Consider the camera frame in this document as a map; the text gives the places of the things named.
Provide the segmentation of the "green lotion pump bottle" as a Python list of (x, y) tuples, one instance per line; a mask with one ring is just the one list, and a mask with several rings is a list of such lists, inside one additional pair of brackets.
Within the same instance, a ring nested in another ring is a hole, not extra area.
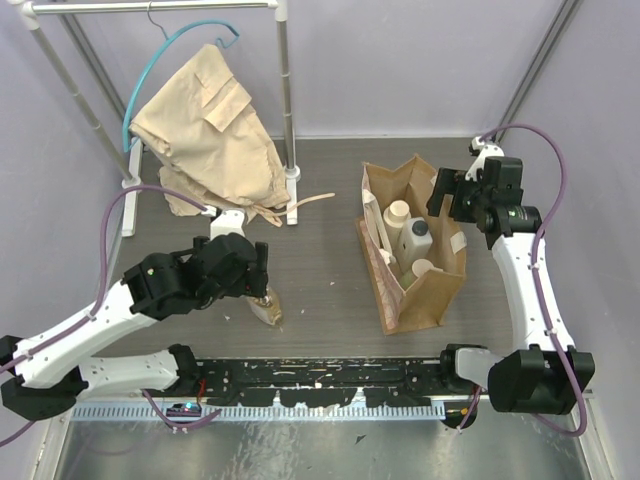
[(442, 269), (436, 267), (431, 261), (427, 259), (417, 259), (402, 275), (399, 280), (399, 284), (403, 290), (408, 290), (420, 277), (422, 277), (429, 271), (442, 272)]

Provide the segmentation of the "brown canvas bag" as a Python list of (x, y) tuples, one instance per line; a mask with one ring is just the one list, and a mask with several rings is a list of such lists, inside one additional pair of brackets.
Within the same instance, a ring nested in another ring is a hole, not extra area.
[(414, 217), (422, 217), (434, 240), (426, 259), (434, 267), (404, 288), (381, 252), (370, 214), (356, 220), (356, 232), (367, 264), (386, 335), (417, 331), (443, 324), (445, 313), (466, 280), (466, 237), (459, 224), (447, 216), (451, 200), (441, 213), (427, 214), (426, 204), (436, 183), (437, 170), (419, 156), (391, 170), (366, 163), (361, 188), (371, 192), (382, 209), (395, 200), (408, 203)]

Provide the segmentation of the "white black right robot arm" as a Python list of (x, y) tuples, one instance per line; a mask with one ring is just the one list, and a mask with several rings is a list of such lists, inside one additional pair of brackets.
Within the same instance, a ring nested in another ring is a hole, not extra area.
[(577, 350), (562, 320), (538, 235), (542, 217), (522, 203), (522, 174), (521, 160), (510, 157), (489, 157), (475, 173), (437, 173), (427, 212), (437, 216), (449, 201), (450, 218), (475, 225), (485, 236), (504, 282), (513, 331), (513, 351), (505, 357), (482, 346), (448, 345), (438, 379), (452, 394), (481, 387), (498, 412), (566, 415), (593, 377), (595, 361)]

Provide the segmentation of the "clear amber liquid bottle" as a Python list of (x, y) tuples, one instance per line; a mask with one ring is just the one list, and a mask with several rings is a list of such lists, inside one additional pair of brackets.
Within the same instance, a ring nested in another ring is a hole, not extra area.
[(252, 313), (263, 323), (272, 327), (279, 327), (283, 321), (283, 313), (278, 294), (268, 286), (266, 295), (261, 298), (246, 298)]

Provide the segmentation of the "white bottle black cap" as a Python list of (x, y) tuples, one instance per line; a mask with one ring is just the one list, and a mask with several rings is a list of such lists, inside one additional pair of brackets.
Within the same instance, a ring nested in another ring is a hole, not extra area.
[(416, 260), (424, 259), (432, 244), (433, 238), (428, 224), (422, 217), (406, 220), (399, 235), (396, 251), (400, 269), (406, 272)]

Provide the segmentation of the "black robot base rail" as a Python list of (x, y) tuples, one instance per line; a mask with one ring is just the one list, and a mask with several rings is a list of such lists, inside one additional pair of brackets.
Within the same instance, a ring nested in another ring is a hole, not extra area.
[(201, 396), (210, 406), (345, 407), (358, 393), (365, 406), (429, 406), (439, 395), (471, 396), (468, 380), (448, 375), (434, 358), (292, 358), (199, 360), (184, 387), (150, 391), (155, 398)]

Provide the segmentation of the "white metal clothes rack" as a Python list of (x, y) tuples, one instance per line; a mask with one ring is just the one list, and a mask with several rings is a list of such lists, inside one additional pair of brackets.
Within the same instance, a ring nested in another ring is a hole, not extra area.
[(124, 218), (122, 220), (121, 233), (124, 237), (131, 237), (135, 233), (136, 209), (138, 204), (138, 194), (131, 188), (139, 184), (140, 163), (142, 159), (143, 147), (141, 142), (129, 135), (128, 127), (138, 94), (142, 88), (151, 68), (158, 61), (160, 56), (173, 44), (181, 35), (202, 26), (217, 25), (217, 20), (201, 20), (189, 24), (176, 33), (168, 36), (159, 50), (154, 54), (148, 66), (144, 69), (138, 83), (133, 89), (127, 107), (119, 111), (122, 117), (122, 138), (123, 146), (118, 148), (110, 140), (106, 130), (98, 120), (95, 112), (87, 103), (84, 95), (79, 90), (74, 78), (64, 65), (47, 36), (41, 29), (39, 18), (41, 16), (66, 17), (73, 15), (89, 14), (116, 14), (116, 13), (138, 13), (147, 15), (153, 11), (185, 11), (185, 10), (212, 10), (212, 9), (240, 9), (240, 8), (262, 8), (272, 9), (277, 26), (278, 50), (279, 50), (279, 74), (282, 85), (282, 117), (284, 126), (284, 171), (286, 178), (286, 189), (289, 201), (284, 211), (286, 224), (295, 226), (298, 224), (298, 211), (302, 206), (302, 201), (297, 195), (297, 183), (300, 180), (301, 172), (296, 160), (296, 140), (293, 123), (293, 106), (291, 98), (291, 70), (288, 52), (288, 6), (285, 1), (124, 1), (124, 2), (85, 2), (68, 3), (53, 2), (38, 5), (33, 1), (11, 1), (9, 3), (16, 11), (17, 15), (31, 33), (34, 40), (44, 53), (45, 57), (53, 67), (54, 71), (63, 82), (67, 91), (74, 99), (76, 105), (81, 110), (87, 124), (93, 128), (96, 137), (100, 140), (104, 150), (118, 166), (122, 180), (122, 188), (126, 192), (124, 200)]

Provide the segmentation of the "beige cylindrical bottle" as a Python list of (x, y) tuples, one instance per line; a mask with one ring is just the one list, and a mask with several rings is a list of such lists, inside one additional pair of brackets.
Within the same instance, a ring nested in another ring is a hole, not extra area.
[(397, 247), (404, 223), (410, 218), (410, 207), (404, 200), (393, 201), (383, 212), (385, 230), (391, 252)]

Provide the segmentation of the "beige cargo shorts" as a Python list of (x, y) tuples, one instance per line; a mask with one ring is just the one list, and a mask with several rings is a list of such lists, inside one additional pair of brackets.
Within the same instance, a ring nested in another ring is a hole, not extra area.
[(291, 197), (275, 144), (220, 49), (204, 45), (139, 110), (129, 133), (160, 161), (162, 187), (176, 216), (198, 209), (241, 208), (247, 218), (283, 224)]

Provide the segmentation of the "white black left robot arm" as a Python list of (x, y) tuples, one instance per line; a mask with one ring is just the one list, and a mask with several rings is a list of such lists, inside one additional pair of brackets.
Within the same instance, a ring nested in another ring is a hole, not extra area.
[(191, 349), (174, 344), (148, 355), (99, 358), (115, 341), (171, 316), (204, 310), (226, 297), (267, 294), (269, 247), (237, 233), (194, 238), (191, 248), (152, 253), (125, 271), (102, 300), (31, 338), (1, 339), (5, 408), (35, 422), (78, 401), (142, 391), (188, 396), (201, 370)]

